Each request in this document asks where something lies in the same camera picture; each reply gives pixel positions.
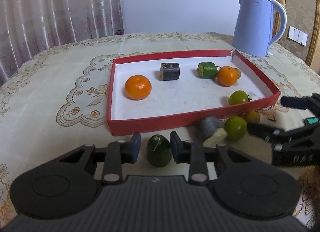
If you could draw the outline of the white wall switch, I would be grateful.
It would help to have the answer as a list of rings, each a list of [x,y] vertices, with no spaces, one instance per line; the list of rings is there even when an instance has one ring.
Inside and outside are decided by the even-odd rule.
[[[306,46],[308,35],[305,32],[296,29],[293,26],[290,26],[288,38],[293,40],[294,42],[299,43],[302,46]]]

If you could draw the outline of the green cucumber piece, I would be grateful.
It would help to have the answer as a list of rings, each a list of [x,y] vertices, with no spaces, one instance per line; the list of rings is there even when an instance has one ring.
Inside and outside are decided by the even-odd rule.
[[[197,73],[200,78],[215,78],[217,67],[213,62],[201,62],[197,66]]]

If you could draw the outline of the left orange mandarin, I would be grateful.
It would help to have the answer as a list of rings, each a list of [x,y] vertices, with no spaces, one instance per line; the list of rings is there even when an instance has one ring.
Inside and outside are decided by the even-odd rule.
[[[152,90],[149,79],[143,75],[134,75],[125,82],[125,94],[133,100],[145,99]]]

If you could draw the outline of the right orange mandarin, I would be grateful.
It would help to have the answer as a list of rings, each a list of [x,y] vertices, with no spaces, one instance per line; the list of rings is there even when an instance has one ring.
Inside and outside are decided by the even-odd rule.
[[[217,80],[223,86],[232,86],[238,80],[238,73],[235,68],[231,66],[223,66],[217,73]]]

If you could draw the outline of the yellowish longan fruit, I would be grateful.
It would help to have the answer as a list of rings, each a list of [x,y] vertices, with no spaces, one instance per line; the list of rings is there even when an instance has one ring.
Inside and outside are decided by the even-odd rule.
[[[242,116],[242,118],[247,122],[247,123],[259,123],[260,122],[260,114],[257,111],[251,110]]]

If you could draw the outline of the orange mandarin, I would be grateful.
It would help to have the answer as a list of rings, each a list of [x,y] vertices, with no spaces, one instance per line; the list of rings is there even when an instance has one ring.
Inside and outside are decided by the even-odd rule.
[[[238,73],[235,68],[231,66],[223,66],[217,73],[217,80],[223,86],[232,86],[238,80]]]
[[[145,99],[152,90],[149,79],[143,75],[134,75],[125,82],[125,94],[133,100]]]

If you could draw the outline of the green tomato in tray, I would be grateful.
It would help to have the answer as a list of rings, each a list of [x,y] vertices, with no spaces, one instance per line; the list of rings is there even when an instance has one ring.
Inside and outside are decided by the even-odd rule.
[[[229,96],[228,103],[229,105],[237,105],[250,102],[251,100],[251,97],[246,92],[237,90]]]

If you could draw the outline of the red shallow cardboard tray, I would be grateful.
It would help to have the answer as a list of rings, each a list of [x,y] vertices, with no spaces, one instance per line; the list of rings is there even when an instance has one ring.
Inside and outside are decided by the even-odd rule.
[[[230,87],[217,80],[202,79],[197,74],[201,62],[238,68],[241,78]],[[180,77],[162,81],[162,63],[178,63]],[[151,93],[140,101],[125,94],[125,82],[134,75],[143,75],[152,85]],[[243,90],[250,97],[247,103],[229,105],[229,96]],[[261,70],[236,50],[195,50],[150,53],[128,56],[113,61],[107,102],[107,123],[112,135],[122,136],[183,127],[214,116],[218,119],[235,116],[248,110],[274,105],[279,89]]]

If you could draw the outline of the pink patterned curtain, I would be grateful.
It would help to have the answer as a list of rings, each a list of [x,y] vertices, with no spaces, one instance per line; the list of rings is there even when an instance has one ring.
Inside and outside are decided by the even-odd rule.
[[[1,83],[43,50],[123,32],[120,0],[1,0]]]

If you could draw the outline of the dark sugarcane piece in tray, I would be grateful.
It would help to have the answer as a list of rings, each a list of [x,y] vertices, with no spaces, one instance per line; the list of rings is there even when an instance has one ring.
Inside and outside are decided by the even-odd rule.
[[[176,81],[180,77],[180,65],[178,63],[162,63],[160,74],[162,81]]]

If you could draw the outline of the small brown longan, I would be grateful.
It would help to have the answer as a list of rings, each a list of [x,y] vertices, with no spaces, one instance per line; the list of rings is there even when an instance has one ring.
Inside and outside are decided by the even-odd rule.
[[[241,71],[238,68],[235,68],[235,70],[236,70],[236,73],[237,73],[237,78],[240,79],[241,75],[242,75]]]

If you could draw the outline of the blue electric kettle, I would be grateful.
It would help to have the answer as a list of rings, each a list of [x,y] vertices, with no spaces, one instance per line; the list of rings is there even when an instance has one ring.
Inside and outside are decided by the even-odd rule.
[[[238,0],[240,9],[233,35],[233,46],[248,55],[264,57],[270,45],[285,32],[287,14],[285,7],[276,0]],[[280,29],[273,32],[274,12],[280,16]]]

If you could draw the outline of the gold headboard frame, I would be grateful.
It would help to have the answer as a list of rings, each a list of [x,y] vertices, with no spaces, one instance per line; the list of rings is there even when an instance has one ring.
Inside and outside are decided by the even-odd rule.
[[[287,12],[287,26],[278,43],[311,66],[319,37],[319,0],[277,0]],[[306,44],[289,38],[292,26],[307,34]]]

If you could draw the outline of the green lime fruit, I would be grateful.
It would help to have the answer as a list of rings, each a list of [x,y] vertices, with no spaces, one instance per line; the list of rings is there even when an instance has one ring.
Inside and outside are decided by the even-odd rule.
[[[227,140],[237,141],[247,133],[247,122],[242,117],[234,116],[227,119],[223,128],[227,132]]]

